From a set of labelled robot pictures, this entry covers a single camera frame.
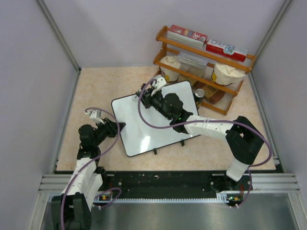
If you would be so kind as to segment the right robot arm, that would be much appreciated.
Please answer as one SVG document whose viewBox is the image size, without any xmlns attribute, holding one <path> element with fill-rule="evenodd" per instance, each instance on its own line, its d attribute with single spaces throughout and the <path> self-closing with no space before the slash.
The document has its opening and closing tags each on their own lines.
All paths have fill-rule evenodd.
<svg viewBox="0 0 307 230">
<path fill-rule="evenodd" d="M 136 96 L 137 107 L 154 108 L 170 122 L 167 128 L 178 133 L 202 135 L 227 142 L 235 159 L 226 170 L 224 184 L 231 190 L 241 185 L 241 177 L 254 163 L 265 140 L 246 117 L 222 121 L 201 117 L 186 111 L 177 94 L 162 95 L 152 88 L 141 89 L 136 92 Z"/>
</svg>

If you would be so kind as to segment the white whiteboard black frame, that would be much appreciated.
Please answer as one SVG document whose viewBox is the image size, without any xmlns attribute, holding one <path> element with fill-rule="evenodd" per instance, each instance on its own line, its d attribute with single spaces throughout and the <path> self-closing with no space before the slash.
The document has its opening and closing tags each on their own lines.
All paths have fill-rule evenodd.
<svg viewBox="0 0 307 230">
<path fill-rule="evenodd" d="M 183 108 L 188 112 L 197 114 L 192 87 L 188 81 L 170 84 L 162 89 L 162 95 L 176 93 L 183 102 Z M 111 107 L 118 122 L 126 123 L 120 132 L 120 137 L 127 156 L 134 157 L 152 150 L 172 145 L 196 135 L 178 133 L 172 128 L 155 129 L 146 125 L 138 113 L 138 98 L 131 94 L 114 99 Z"/>
</svg>

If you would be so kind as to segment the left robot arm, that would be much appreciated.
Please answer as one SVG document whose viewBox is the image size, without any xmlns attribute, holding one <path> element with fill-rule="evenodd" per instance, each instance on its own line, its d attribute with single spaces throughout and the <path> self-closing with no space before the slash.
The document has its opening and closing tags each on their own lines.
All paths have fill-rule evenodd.
<svg viewBox="0 0 307 230">
<path fill-rule="evenodd" d="M 51 200 L 53 229 L 89 230 L 91 209 L 98 190 L 107 188 L 109 179 L 98 167 L 99 145 L 106 138 L 116 138 L 126 123 L 108 118 L 98 119 L 96 127 L 89 124 L 79 128 L 79 150 L 75 170 L 60 195 Z"/>
</svg>

